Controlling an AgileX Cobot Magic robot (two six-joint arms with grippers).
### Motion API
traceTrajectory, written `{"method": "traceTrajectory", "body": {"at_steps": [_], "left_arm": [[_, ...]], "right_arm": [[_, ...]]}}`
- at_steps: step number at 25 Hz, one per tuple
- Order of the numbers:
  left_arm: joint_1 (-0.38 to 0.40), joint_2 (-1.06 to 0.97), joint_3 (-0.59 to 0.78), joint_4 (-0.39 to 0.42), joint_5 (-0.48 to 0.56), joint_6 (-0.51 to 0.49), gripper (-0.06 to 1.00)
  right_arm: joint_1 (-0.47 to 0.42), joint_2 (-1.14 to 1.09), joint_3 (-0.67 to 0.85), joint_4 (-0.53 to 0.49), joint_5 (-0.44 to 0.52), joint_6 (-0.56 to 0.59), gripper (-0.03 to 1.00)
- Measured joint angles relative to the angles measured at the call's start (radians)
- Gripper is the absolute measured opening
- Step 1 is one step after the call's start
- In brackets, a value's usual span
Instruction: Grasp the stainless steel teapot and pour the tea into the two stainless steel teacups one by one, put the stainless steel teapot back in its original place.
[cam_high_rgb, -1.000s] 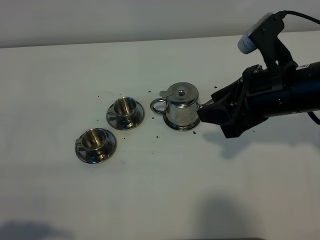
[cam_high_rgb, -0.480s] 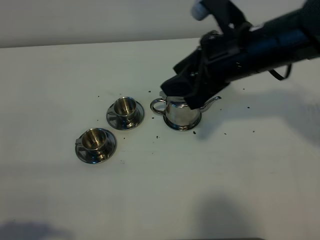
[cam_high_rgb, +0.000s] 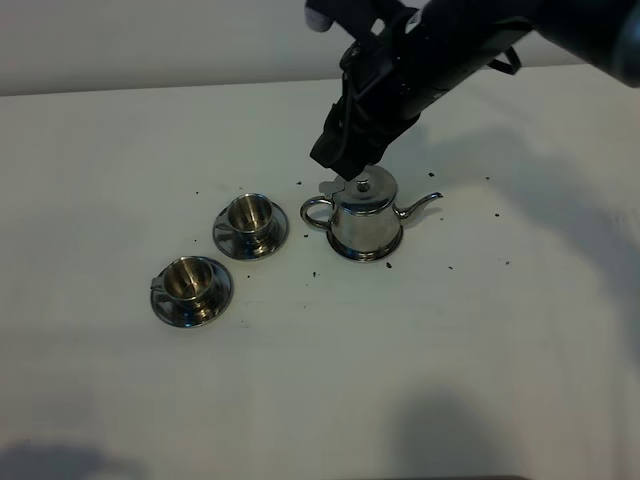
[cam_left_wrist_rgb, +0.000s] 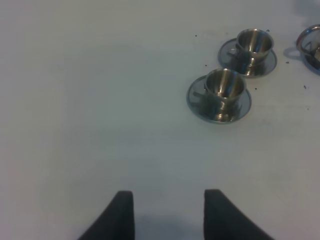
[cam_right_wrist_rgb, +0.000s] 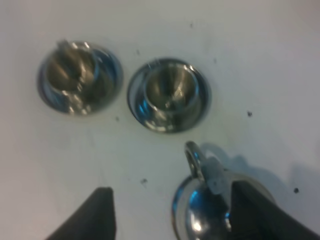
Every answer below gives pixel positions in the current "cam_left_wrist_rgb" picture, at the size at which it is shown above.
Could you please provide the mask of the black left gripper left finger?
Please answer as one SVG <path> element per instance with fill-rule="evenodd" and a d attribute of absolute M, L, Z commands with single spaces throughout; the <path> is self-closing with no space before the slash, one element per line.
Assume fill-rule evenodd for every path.
<path fill-rule="evenodd" d="M 81 240 L 134 240 L 134 196 L 118 191 L 95 222 L 79 237 Z"/>

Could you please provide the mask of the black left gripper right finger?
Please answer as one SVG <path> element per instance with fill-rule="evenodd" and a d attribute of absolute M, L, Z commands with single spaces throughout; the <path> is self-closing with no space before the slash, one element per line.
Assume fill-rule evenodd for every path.
<path fill-rule="evenodd" d="M 205 240 L 271 240 L 219 189 L 204 191 Z"/>

